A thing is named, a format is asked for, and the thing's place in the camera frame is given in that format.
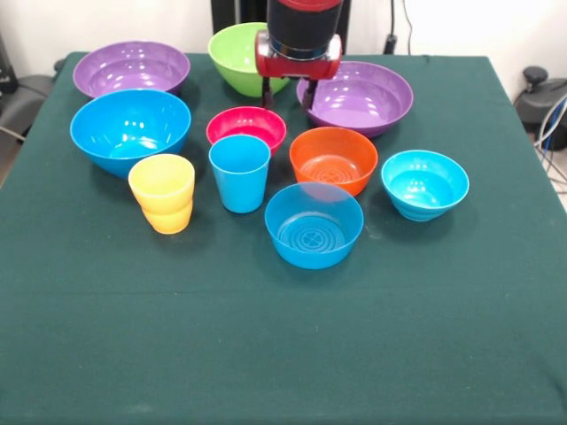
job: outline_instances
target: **green bowl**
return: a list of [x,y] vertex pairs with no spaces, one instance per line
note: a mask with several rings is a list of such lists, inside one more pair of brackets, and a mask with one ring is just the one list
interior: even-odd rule
[[[266,29],[265,22],[233,25],[213,35],[208,46],[209,56],[222,78],[238,93],[249,97],[262,96],[262,78],[254,56],[256,33],[261,29]],[[270,78],[272,93],[288,82],[288,78]]]

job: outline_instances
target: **bowl rim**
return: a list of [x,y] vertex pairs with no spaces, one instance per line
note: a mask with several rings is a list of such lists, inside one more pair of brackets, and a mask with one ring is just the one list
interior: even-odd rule
[[[242,136],[242,135],[227,135],[227,136],[222,137],[219,140],[217,140],[217,143],[222,141],[222,140],[225,140],[225,139],[230,139],[232,137],[239,137],[239,136]],[[209,148],[209,153],[208,153],[209,164],[212,167],[216,168],[217,170],[221,170],[224,174],[231,174],[231,175],[252,174],[252,173],[258,172],[259,170],[261,170],[262,168],[264,168],[266,166],[269,166],[269,161],[272,159],[272,150],[269,149],[268,144],[266,142],[264,142],[262,139],[260,139],[259,137],[256,137],[255,135],[245,135],[245,136],[251,137],[252,139],[256,139],[256,140],[262,142],[262,145],[264,145],[266,147],[266,149],[268,150],[268,159],[266,159],[266,161],[264,161],[261,166],[258,166],[256,168],[254,168],[253,170],[250,170],[250,171],[229,171],[229,170],[225,170],[224,168],[216,165],[214,163],[214,161],[211,159],[211,152],[213,152],[213,148],[217,143],[212,144],[211,147]]]
[[77,117],[81,114],[84,113],[84,111],[87,108],[90,108],[91,105],[95,104],[96,102],[98,102],[100,99],[106,99],[107,97],[112,97],[112,96],[126,96],[129,95],[131,93],[141,93],[141,94],[145,94],[147,92],[153,93],[153,94],[158,94],[158,96],[165,96],[165,97],[170,97],[174,99],[174,102],[177,102],[182,109],[187,112],[187,125],[185,127],[185,129],[182,131],[182,135],[187,135],[187,133],[189,132],[190,129],[190,125],[191,125],[191,111],[189,109],[189,106],[187,106],[187,104],[185,102],[183,102],[183,100],[181,100],[179,97],[172,95],[171,93],[168,93],[166,91],[161,91],[161,90],[154,90],[154,89],[126,89],[126,90],[119,90],[119,91],[113,91],[112,93],[107,93],[105,95],[102,95],[101,97],[97,97],[95,99],[92,99],[90,102],[84,104],[79,111],[76,112],[76,114],[73,116],[73,119],[71,120],[71,124],[69,126],[69,133],[71,136],[71,139],[73,140],[73,143],[75,144],[75,146],[77,146],[81,151],[85,152],[87,155],[90,155],[92,157],[95,158],[101,158],[101,159],[116,159],[116,160],[131,160],[131,159],[143,159],[143,158],[147,158],[151,155],[157,155],[159,153],[163,153],[164,150],[166,150],[167,148],[170,148],[174,143],[168,144],[165,147],[151,153],[150,155],[137,155],[135,157],[126,157],[126,158],[110,158],[107,157],[105,155],[99,155],[97,153],[91,152],[89,150],[87,150],[86,148],[84,148],[81,144],[77,143],[77,141],[75,140],[74,137],[74,123],[77,119]]
[[[395,193],[393,193],[390,190],[389,184],[386,184],[385,179],[384,179],[384,170],[386,169],[386,166],[388,165],[388,163],[391,160],[393,160],[394,158],[397,158],[400,155],[409,154],[409,153],[417,153],[417,152],[430,153],[430,154],[433,154],[436,157],[442,157],[442,158],[448,159],[449,162],[452,162],[453,164],[455,164],[457,166],[458,169],[461,170],[462,175],[464,176],[464,179],[466,181],[466,188],[465,188],[464,192],[462,193],[462,195],[458,199],[456,199],[455,201],[453,201],[450,204],[440,205],[440,206],[416,205],[416,204],[413,204],[411,202],[408,202],[407,199],[403,199],[403,198],[397,196]],[[468,195],[469,189],[470,189],[469,175],[467,174],[465,169],[461,166],[461,164],[459,164],[454,159],[448,157],[447,155],[444,155],[444,154],[436,152],[436,151],[428,151],[426,149],[410,149],[410,150],[407,150],[407,151],[400,151],[398,153],[394,153],[382,165],[382,169],[380,170],[380,179],[382,180],[382,185],[384,186],[384,188],[388,192],[388,194],[390,194],[390,196],[395,197],[397,200],[399,200],[401,203],[403,203],[405,205],[411,205],[411,206],[414,206],[414,207],[417,207],[417,208],[422,208],[424,210],[430,210],[430,211],[446,210],[448,208],[454,207],[455,205],[459,204]]]
[[158,45],[158,46],[163,46],[163,47],[166,47],[166,48],[170,49],[171,51],[174,51],[174,52],[175,52],[176,54],[178,54],[180,57],[183,57],[183,58],[184,58],[184,61],[185,61],[185,63],[187,64],[187,66],[186,66],[185,72],[183,73],[182,78],[181,78],[178,82],[176,82],[175,84],[172,84],[172,86],[169,87],[168,89],[165,89],[165,90],[156,90],[156,89],[153,89],[153,90],[155,90],[155,91],[167,91],[167,92],[168,92],[169,90],[174,89],[175,87],[177,87],[177,85],[179,85],[179,84],[181,84],[183,81],[185,81],[185,79],[186,79],[187,76],[189,75],[189,72],[190,72],[190,70],[191,70],[191,61],[190,61],[190,59],[189,59],[189,58],[187,57],[187,55],[185,55],[182,51],[180,51],[179,49],[175,48],[175,47],[172,46],[171,44],[166,44],[166,43],[164,43],[164,42],[154,42],[154,41],[152,41],[152,40],[126,40],[126,41],[123,41],[123,42],[113,42],[113,43],[110,43],[110,44],[106,44],[106,46],[102,46],[102,47],[99,47],[98,49],[92,50],[92,51],[88,52],[85,56],[83,56],[81,59],[79,59],[79,62],[77,62],[77,65],[75,65],[75,66],[74,66],[74,69],[73,69],[73,84],[74,84],[74,86],[75,86],[83,95],[88,96],[88,97],[91,97],[91,98],[93,98],[93,99],[99,98],[99,97],[101,97],[101,96],[108,95],[108,94],[110,94],[110,93],[115,93],[116,91],[124,91],[124,90],[115,90],[115,91],[111,91],[110,93],[106,93],[106,94],[104,94],[104,95],[100,95],[100,96],[96,96],[96,97],[95,97],[95,96],[93,95],[93,93],[90,93],[90,92],[88,92],[87,90],[83,89],[83,87],[81,86],[81,84],[79,84],[79,83],[77,82],[77,73],[78,73],[78,71],[80,70],[80,67],[83,66],[83,64],[88,60],[88,58],[92,57],[92,56],[95,55],[96,53],[98,53],[98,52],[100,52],[100,51],[102,51],[102,50],[104,50],[104,49],[108,49],[108,48],[115,47],[115,46],[120,46],[120,45],[122,45],[122,44],[129,44],[129,43],[154,44],[154,45]]
[[378,162],[380,160],[378,148],[376,147],[375,144],[372,143],[372,141],[370,139],[368,139],[367,136],[362,135],[361,133],[359,133],[356,130],[352,130],[351,128],[346,128],[346,127],[332,127],[332,126],[315,127],[315,128],[310,128],[310,129],[304,131],[303,133],[300,133],[295,139],[293,139],[293,142],[291,142],[291,145],[290,145],[289,157],[290,157],[291,167],[293,168],[293,171],[301,174],[303,177],[307,178],[311,182],[319,182],[317,180],[313,180],[311,176],[309,176],[309,175],[307,175],[307,174],[305,174],[301,171],[301,169],[296,165],[296,162],[293,160],[291,153],[293,152],[293,146],[296,145],[296,142],[299,143],[298,139],[301,136],[303,136],[305,133],[319,133],[319,132],[322,132],[322,131],[329,131],[329,130],[356,134],[356,137],[358,138],[358,140],[361,141],[361,143],[364,143],[367,146],[372,148],[371,150],[372,150],[373,154],[375,155],[375,157],[374,157],[374,165],[372,166],[372,168],[367,173],[365,173],[364,175],[359,177],[358,179],[348,180],[348,181],[345,181],[345,182],[327,183],[327,184],[344,185],[344,184],[362,182],[362,181],[368,179],[376,171],[376,168],[378,166]]
[[[408,114],[408,112],[411,110],[411,108],[413,107],[413,105],[414,105],[414,100],[415,100],[414,90],[411,88],[411,84],[409,84],[408,80],[406,80],[404,77],[402,77],[399,73],[396,73],[395,71],[393,71],[392,69],[388,68],[387,66],[382,66],[382,65],[379,65],[379,64],[374,64],[374,63],[372,63],[372,62],[364,62],[364,61],[362,61],[362,60],[341,60],[340,64],[338,65],[337,73],[340,71],[340,67],[341,67],[343,64],[348,64],[348,65],[351,65],[351,64],[358,64],[358,65],[359,65],[359,64],[362,64],[362,65],[365,65],[365,66],[373,66],[373,67],[376,67],[376,68],[381,68],[382,70],[386,71],[387,73],[393,74],[393,75],[395,75],[397,78],[399,78],[400,81],[402,81],[402,83],[409,89],[409,94],[411,95],[411,96],[410,96],[410,100],[409,100],[408,107],[407,107],[404,111],[400,112],[400,114],[396,117],[395,120],[392,120],[392,121],[390,121],[390,122],[387,122],[387,123],[382,124],[382,125],[379,125],[379,126],[366,126],[366,127],[348,126],[348,127],[346,127],[346,128],[350,128],[350,129],[353,129],[353,130],[356,130],[356,131],[369,131],[369,130],[374,129],[374,128],[383,128],[383,127],[392,126],[392,125],[394,125],[395,123],[397,123],[398,121],[400,121],[402,118],[404,118],[404,117]],[[300,85],[301,83],[302,83],[302,79],[299,79],[299,81],[298,81],[298,83],[297,83],[297,85],[296,85],[296,87],[295,87],[295,95],[296,95],[297,99],[299,100],[299,102],[301,102],[301,97],[300,97],[300,95],[299,95],[299,85]],[[328,126],[343,127],[343,126],[340,126],[339,124],[334,124],[334,123],[332,123],[332,122],[329,121],[329,120],[324,120],[324,119],[322,119],[321,117],[319,117],[317,114],[314,113],[313,108],[307,110],[307,113],[308,113],[309,115],[312,115],[312,116],[313,116],[314,118],[316,118],[317,120],[320,120],[320,121],[322,121],[322,122],[327,123]]]
[[213,142],[213,141],[211,140],[211,137],[210,137],[210,135],[209,135],[209,128],[210,128],[211,124],[213,124],[213,121],[219,119],[219,118],[220,118],[222,115],[224,115],[226,112],[236,111],[236,110],[240,110],[240,111],[242,111],[242,110],[251,110],[251,109],[252,109],[252,110],[255,110],[255,111],[267,112],[268,115],[271,115],[271,116],[273,116],[274,118],[276,118],[277,122],[279,122],[279,123],[283,126],[283,136],[281,137],[280,141],[279,141],[278,143],[274,144],[274,145],[271,145],[271,146],[269,145],[269,146],[268,146],[270,149],[279,148],[279,147],[284,143],[285,137],[287,136],[287,125],[285,124],[284,119],[283,119],[278,113],[276,113],[276,112],[274,112],[274,111],[270,111],[269,109],[266,109],[266,108],[260,108],[259,106],[245,106],[245,105],[244,105],[244,106],[235,106],[234,108],[225,109],[225,110],[223,110],[223,111],[220,111],[220,112],[217,113],[216,115],[214,115],[214,116],[209,120],[209,122],[208,122],[208,124],[206,125],[206,128],[205,128],[206,138],[208,139],[209,143],[210,143],[210,144],[215,144],[216,142],[218,142],[218,141],[221,140],[222,138],[228,137],[227,135],[225,135],[224,137],[219,137],[219,139],[218,139],[216,142]]
[[211,52],[211,46],[214,43],[214,40],[217,38],[217,36],[224,34],[224,33],[228,33],[229,31],[231,31],[232,29],[236,28],[236,27],[262,27],[259,28],[260,29],[266,29],[268,27],[268,24],[266,22],[259,22],[259,21],[255,21],[255,22],[243,22],[241,24],[235,24],[235,25],[231,25],[229,27],[223,28],[221,31],[219,31],[218,33],[214,34],[210,39],[209,39],[209,43],[206,45],[206,51],[209,54],[209,57],[213,60],[213,62],[219,66],[222,66],[223,68],[226,68],[232,72],[235,73],[244,73],[244,74],[248,74],[248,75],[256,75],[258,74],[258,71],[254,70],[254,71],[244,71],[242,69],[238,69],[235,68],[234,66],[227,66],[223,63],[223,61],[219,60],[212,52]]
[[[339,248],[335,248],[334,250],[330,250],[330,251],[326,251],[326,252],[304,252],[304,251],[300,251],[296,248],[293,248],[292,246],[290,246],[287,243],[282,242],[282,240],[279,237],[277,237],[277,235],[275,235],[274,232],[272,232],[272,229],[268,225],[268,218],[267,218],[269,207],[270,207],[270,204],[272,203],[272,201],[277,196],[279,196],[280,194],[282,194],[283,192],[285,192],[287,190],[292,190],[296,187],[303,187],[303,186],[325,186],[326,188],[330,188],[330,190],[342,192],[343,195],[346,195],[347,199],[354,201],[354,203],[356,204],[356,211],[359,213],[359,216],[362,218],[362,220],[361,220],[361,224],[360,224],[358,230],[355,232],[354,236],[347,243],[344,243]],[[350,246],[350,245],[352,245],[353,243],[356,242],[356,240],[361,236],[362,230],[364,229],[364,211],[362,210],[361,203],[358,202],[354,196],[352,196],[350,193],[348,193],[348,191],[346,191],[346,190],[344,190],[344,189],[342,189],[338,186],[335,186],[334,184],[328,184],[328,183],[322,183],[322,182],[300,182],[300,183],[290,184],[289,186],[286,186],[286,187],[278,190],[269,199],[268,203],[266,204],[266,208],[264,209],[264,225],[266,226],[266,229],[268,230],[268,233],[272,237],[272,239],[279,242],[281,245],[285,246],[286,248],[294,250],[295,252],[300,252],[302,254],[319,254],[319,255],[323,254],[323,255],[325,255],[325,254],[331,254],[331,253],[334,253],[334,252],[342,251],[346,247],[348,247],[348,246]]]

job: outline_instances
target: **cable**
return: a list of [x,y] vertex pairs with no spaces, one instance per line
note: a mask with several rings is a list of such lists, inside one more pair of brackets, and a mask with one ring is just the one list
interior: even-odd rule
[[[559,126],[561,119],[563,118],[565,112],[567,111],[567,102],[563,102],[564,100],[567,100],[567,93],[561,96],[559,100],[555,102],[555,104],[551,108],[549,108],[548,113],[546,113],[545,118],[541,122],[540,133],[538,134],[538,140],[536,140],[535,143],[533,144],[534,147],[539,148],[541,144],[545,142],[545,140],[553,134],[557,126]],[[552,125],[551,128],[545,134],[543,134],[546,126],[548,125],[549,118],[555,112],[555,109],[557,109],[561,105],[561,103],[563,103],[563,107],[561,108],[561,111],[557,116],[557,120],[555,121],[555,124]]]
[[393,30],[396,27],[396,10],[393,0],[390,1],[390,10],[392,11],[392,24],[390,26],[390,35],[393,35]]
[[554,179],[553,177],[549,177],[549,180],[557,184],[567,184],[567,182],[562,182],[561,180]]
[[[557,106],[557,108],[553,112],[553,117],[551,119],[551,125],[552,126],[557,122],[557,115],[559,114],[559,109],[560,109],[560,107]],[[549,135],[549,137],[546,139],[545,149],[543,151],[543,156],[541,157],[541,164],[543,164],[543,160],[545,159],[545,157],[548,154],[549,145],[551,144],[552,138],[553,138],[553,135]],[[553,160],[553,151],[551,151],[551,158],[550,158],[549,166],[548,166],[548,169],[546,170],[546,173],[549,173],[549,168],[551,167],[551,160]]]
[[404,6],[404,14],[406,15],[406,21],[409,25],[409,35],[408,35],[408,55],[411,56],[411,35],[414,33],[414,26],[409,20],[408,16],[408,8],[406,7],[406,0],[401,0],[402,5]]
[[4,133],[6,133],[7,135],[11,135],[12,137],[15,137],[16,139],[25,142],[26,141],[26,137],[24,137],[23,135],[19,135],[18,133],[16,133],[15,131],[11,131],[9,128],[0,126],[0,131],[3,131]]
[[[536,148],[536,151],[540,154],[543,154],[543,151],[540,148]],[[563,177],[565,182],[567,183],[567,174],[565,174],[561,168],[559,168],[556,164],[554,164],[549,158],[546,158],[546,161],[551,165],[551,167],[557,171],[559,175]]]

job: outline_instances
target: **orange bowl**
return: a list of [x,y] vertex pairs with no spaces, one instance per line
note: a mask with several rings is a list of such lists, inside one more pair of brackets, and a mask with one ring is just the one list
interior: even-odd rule
[[355,197],[376,169],[378,151],[367,137],[356,131],[319,127],[293,141],[290,160],[298,182],[334,184]]

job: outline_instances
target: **pink bowl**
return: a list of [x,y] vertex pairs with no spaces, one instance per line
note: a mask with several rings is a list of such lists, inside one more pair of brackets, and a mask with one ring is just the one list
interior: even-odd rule
[[254,135],[269,146],[272,156],[284,142],[287,128],[277,113],[256,106],[239,106],[217,114],[206,126],[211,144],[227,135]]

